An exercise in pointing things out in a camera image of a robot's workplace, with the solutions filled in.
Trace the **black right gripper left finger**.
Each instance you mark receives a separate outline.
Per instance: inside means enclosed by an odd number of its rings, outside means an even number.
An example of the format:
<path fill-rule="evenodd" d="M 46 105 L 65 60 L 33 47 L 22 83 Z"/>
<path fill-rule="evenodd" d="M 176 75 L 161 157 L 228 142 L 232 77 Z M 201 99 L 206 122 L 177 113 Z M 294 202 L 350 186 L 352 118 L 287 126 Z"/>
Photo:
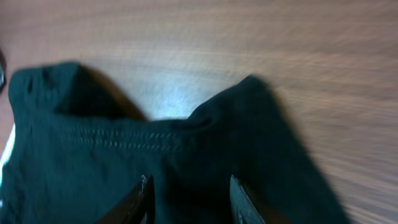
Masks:
<path fill-rule="evenodd" d="M 153 176 L 141 181 L 95 224 L 154 224 L 155 189 Z"/>

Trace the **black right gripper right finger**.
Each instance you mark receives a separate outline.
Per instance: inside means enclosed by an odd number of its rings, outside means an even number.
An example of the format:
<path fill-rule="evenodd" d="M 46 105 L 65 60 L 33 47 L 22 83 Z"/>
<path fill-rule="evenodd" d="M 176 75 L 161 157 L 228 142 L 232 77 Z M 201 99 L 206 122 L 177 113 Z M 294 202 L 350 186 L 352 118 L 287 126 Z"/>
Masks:
<path fill-rule="evenodd" d="M 229 198 L 234 224 L 290 224 L 276 209 L 260 200 L 257 193 L 235 176 L 229 183 Z"/>

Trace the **black shorts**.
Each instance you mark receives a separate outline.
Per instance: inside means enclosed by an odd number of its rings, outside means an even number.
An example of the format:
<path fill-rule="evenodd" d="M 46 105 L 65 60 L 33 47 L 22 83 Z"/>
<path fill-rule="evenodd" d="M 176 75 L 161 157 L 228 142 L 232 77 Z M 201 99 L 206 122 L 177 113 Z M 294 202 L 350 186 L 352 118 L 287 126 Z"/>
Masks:
<path fill-rule="evenodd" d="M 130 118 L 76 62 L 13 74 L 15 141 L 2 223 L 94 223 L 153 176 L 156 223 L 232 223 L 231 176 L 291 223 L 348 223 L 338 198 L 254 76 L 185 119 Z"/>

